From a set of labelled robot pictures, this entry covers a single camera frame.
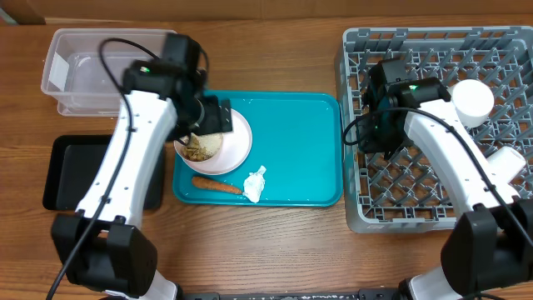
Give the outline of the white tissue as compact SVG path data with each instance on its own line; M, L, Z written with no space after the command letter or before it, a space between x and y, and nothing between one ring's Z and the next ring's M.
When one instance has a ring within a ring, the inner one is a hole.
M264 173L266 170L264 166L260 166L256 172L250 172L243 183L243 195L252 203L260 201L260 196L265 187Z

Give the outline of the pink bowl with food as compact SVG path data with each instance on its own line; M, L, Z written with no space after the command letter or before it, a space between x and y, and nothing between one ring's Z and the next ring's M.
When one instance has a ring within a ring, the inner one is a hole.
M191 133L175 140L174 146L177 153L185 160L204 162L213 158L222 149L222 141L221 133L201 136Z

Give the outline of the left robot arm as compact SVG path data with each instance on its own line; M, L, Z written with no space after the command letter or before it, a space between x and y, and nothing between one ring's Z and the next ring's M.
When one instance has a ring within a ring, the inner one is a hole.
M141 230L144 202L167 141L228 133L231 105L204 93L207 60L187 35L168 33L160 54L134 61L112 84L122 102L90 188L74 214L55 217L51 235L59 279L108 299L182 298L157 269L157 249Z

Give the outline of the white bowl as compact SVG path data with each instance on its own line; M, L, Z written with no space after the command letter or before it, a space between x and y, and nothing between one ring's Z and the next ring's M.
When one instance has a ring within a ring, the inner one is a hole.
M475 79L466 79L447 88L461 123L468 128L479 127L489 116L495 98L491 89Z

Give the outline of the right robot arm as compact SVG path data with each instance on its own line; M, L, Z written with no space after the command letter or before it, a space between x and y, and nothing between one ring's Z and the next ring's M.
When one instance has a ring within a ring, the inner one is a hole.
M532 279L532 202L512 187L526 165L511 147L485 156L468 133L491 113L490 88L475 79L451 87L411 79L397 58L368 74L367 114L349 125L363 153L392 156L414 143L444 186L456 225L440 265L400 283L397 299L489 298L495 288Z

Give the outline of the white cup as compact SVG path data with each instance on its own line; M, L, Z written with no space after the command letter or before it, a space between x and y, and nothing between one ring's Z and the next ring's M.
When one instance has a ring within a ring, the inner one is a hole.
M525 167L525 158L512 147L502 147L492 153L487 162L501 180L510 183Z

